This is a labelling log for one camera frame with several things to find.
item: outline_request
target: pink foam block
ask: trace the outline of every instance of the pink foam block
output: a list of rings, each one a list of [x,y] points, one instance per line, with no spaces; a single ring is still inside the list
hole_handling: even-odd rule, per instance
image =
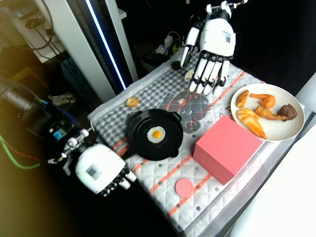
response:
[[[241,170],[263,141],[222,116],[197,142],[193,158],[222,184]]]

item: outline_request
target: black curtain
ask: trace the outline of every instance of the black curtain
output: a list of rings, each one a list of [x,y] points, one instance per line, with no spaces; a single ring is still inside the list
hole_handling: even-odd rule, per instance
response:
[[[316,71],[316,1],[250,0],[233,11],[233,63],[296,95]]]

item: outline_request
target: frying pan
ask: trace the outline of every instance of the frying pan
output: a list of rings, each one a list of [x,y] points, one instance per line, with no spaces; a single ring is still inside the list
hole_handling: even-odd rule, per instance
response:
[[[181,116],[176,112],[151,109],[138,111],[127,127],[129,150],[122,156],[127,159],[135,154],[149,160],[162,160],[176,157],[183,140],[183,129],[180,124]],[[152,127],[161,126],[165,137],[161,142],[152,143],[147,133]]]

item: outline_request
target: white plate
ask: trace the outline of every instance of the white plate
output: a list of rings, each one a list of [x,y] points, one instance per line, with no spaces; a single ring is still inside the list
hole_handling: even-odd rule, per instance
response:
[[[283,105],[291,104],[297,111],[297,117],[293,120],[282,121],[282,120],[268,120],[265,118],[260,118],[259,122],[263,128],[267,139],[262,139],[264,141],[284,141],[290,139],[297,135],[304,126],[305,116],[304,111],[300,103],[295,99],[293,95],[283,90],[280,87],[270,84],[250,84],[239,89],[232,97],[231,110],[234,120],[242,127],[249,130],[249,128],[244,125],[237,116],[237,112],[240,109],[237,107],[237,99],[239,95],[245,90],[249,90],[249,95],[254,94],[270,94],[274,95],[276,98],[276,105],[274,105],[272,112],[277,114]],[[251,110],[256,110],[259,104],[259,99],[251,98],[248,95],[246,104],[244,108],[249,108]]]

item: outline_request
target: robotic hand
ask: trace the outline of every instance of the robotic hand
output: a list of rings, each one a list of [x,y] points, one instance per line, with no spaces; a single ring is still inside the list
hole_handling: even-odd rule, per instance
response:
[[[197,94],[208,95],[213,89],[214,95],[222,93],[236,43],[236,35],[228,20],[232,16],[231,9],[247,1],[242,0],[239,3],[223,1],[220,6],[214,7],[209,4],[206,7],[208,15],[205,25],[203,26],[202,21],[198,21],[190,29],[180,62],[181,67],[189,63],[196,44],[201,51],[190,81],[190,92],[196,90]]]
[[[134,182],[136,175],[126,167],[122,158],[107,146],[103,144],[91,146],[85,142],[84,138],[88,135],[88,130],[81,130],[79,137],[72,137],[67,141],[61,157],[58,160],[51,159],[48,163],[54,164],[67,158],[63,169],[67,175],[70,175],[69,165],[73,158],[77,158],[76,176],[95,194],[106,197],[118,185],[129,189],[129,181]]]

